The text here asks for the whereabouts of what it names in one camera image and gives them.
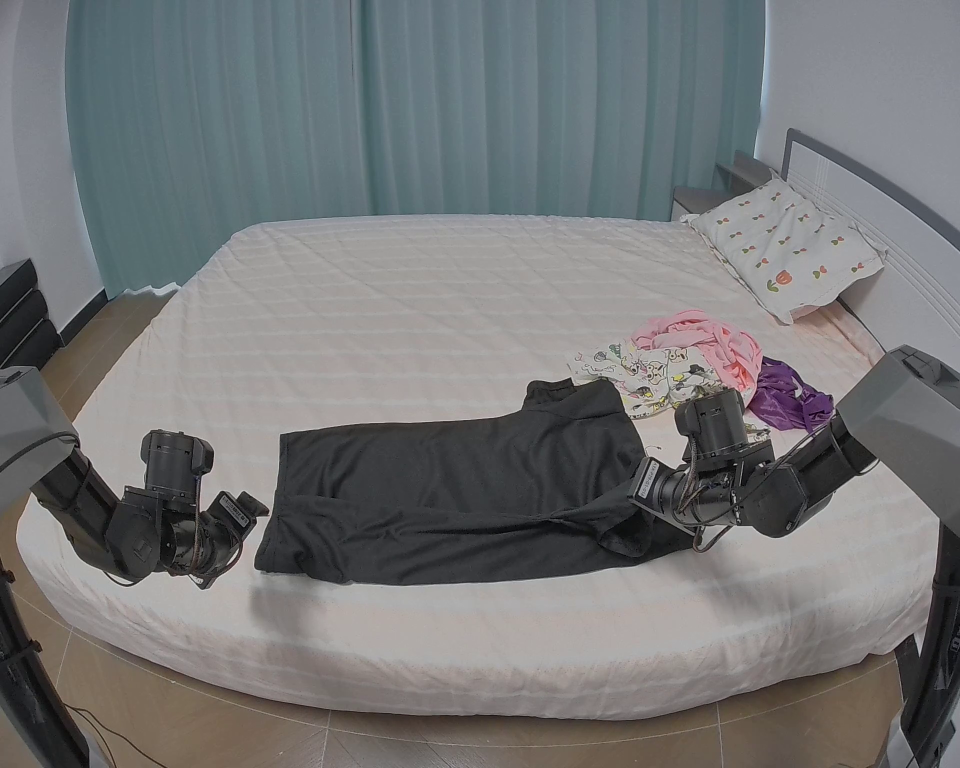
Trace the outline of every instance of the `teal curtain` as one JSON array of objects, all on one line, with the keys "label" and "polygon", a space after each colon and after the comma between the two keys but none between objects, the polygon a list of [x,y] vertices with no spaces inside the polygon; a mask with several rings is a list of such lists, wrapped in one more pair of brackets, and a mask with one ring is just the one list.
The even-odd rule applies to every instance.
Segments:
[{"label": "teal curtain", "polygon": [[263,221],[669,217],[751,153],[763,0],[72,0],[66,96],[113,296]]}]

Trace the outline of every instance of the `floor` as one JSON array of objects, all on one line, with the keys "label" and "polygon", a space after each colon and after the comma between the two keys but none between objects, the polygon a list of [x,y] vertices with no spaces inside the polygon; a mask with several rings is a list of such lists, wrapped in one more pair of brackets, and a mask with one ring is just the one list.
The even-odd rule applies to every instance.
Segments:
[{"label": "floor", "polygon": [[[108,304],[43,369],[75,417],[166,298]],[[0,558],[62,698],[173,768],[827,768],[872,765],[901,703],[893,654],[676,714],[632,722],[407,717],[256,699],[186,678],[74,630],[16,550],[19,502],[0,515]],[[0,768],[35,765],[0,715]],[[115,737],[118,768],[151,765]]]}]

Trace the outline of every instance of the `bed sheet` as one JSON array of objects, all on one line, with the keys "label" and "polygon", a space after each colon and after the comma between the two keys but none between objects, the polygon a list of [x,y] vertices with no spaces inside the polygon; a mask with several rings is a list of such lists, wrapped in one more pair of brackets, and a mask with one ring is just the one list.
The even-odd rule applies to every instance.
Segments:
[{"label": "bed sheet", "polygon": [[[832,306],[778,325],[679,223],[501,216],[332,219],[234,235],[83,408],[84,451],[137,485],[152,428],[216,451],[220,489],[271,503],[277,437],[384,420],[497,416],[564,354],[699,307],[844,394],[876,343]],[[677,463],[672,413],[636,423]],[[778,455],[802,433],[775,433]],[[795,534],[731,532],[706,555],[481,585],[337,586],[247,552],[210,591],[133,589],[76,558],[31,500],[17,541],[81,630],[210,683],[325,708],[633,718],[885,653],[924,622],[937,522],[889,470]]]}]

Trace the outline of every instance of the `white wall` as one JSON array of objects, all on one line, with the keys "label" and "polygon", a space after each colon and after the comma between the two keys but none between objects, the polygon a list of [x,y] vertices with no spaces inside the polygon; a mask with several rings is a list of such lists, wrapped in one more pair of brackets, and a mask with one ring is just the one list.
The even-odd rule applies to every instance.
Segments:
[{"label": "white wall", "polygon": [[0,0],[0,264],[34,260],[57,330],[102,289],[63,91],[69,0]]},{"label": "white wall", "polygon": [[960,227],[960,2],[767,0],[757,156],[796,128]]}]

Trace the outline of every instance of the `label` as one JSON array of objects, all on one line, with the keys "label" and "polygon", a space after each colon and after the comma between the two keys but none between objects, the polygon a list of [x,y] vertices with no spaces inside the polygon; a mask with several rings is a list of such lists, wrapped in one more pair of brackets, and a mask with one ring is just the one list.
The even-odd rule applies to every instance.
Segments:
[{"label": "label", "polygon": [[250,525],[250,518],[247,517],[244,514],[244,511],[236,505],[236,502],[234,502],[233,499],[231,499],[225,493],[220,497],[220,506],[227,510],[230,513],[230,516],[240,523],[240,525],[242,525],[244,528]]},{"label": "label", "polygon": [[647,468],[646,473],[643,475],[643,482],[640,483],[640,488],[637,492],[637,495],[641,498],[646,498],[647,494],[650,492],[650,487],[654,484],[654,480],[657,479],[657,470],[660,468],[660,463],[656,459],[650,460],[650,466]]}]

